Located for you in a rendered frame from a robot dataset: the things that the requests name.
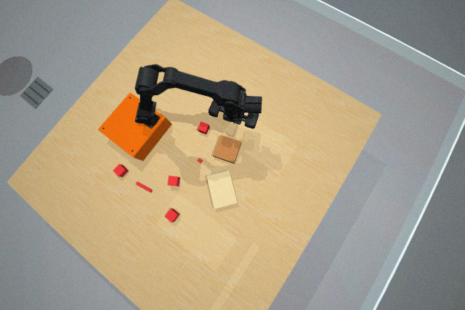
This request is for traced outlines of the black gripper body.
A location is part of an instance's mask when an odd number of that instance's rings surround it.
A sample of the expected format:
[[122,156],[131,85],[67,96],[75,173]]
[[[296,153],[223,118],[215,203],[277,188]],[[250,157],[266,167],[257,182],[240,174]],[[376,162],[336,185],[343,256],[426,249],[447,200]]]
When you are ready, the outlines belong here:
[[224,113],[224,118],[233,121],[243,121],[245,122],[245,126],[251,129],[255,128],[256,122],[259,117],[258,113],[248,113],[248,115],[244,115],[243,111],[238,111],[236,114],[229,114],[225,111],[224,106],[218,106],[217,103],[213,100],[209,108],[209,115],[217,118],[219,111]]

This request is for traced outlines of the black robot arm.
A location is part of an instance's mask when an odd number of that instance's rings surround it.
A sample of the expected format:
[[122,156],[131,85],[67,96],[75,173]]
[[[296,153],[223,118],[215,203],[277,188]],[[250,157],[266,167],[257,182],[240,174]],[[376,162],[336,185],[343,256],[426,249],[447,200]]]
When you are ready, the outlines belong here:
[[[163,81],[158,83],[158,75],[162,72],[165,73]],[[176,68],[163,68],[154,64],[139,68],[134,90],[140,95],[140,102],[134,122],[153,128],[160,119],[155,113],[157,102],[152,100],[153,95],[172,88],[211,97],[218,106],[224,106],[229,114],[236,114],[238,111],[262,113],[262,97],[247,96],[246,89],[234,81],[211,81],[179,72]]]

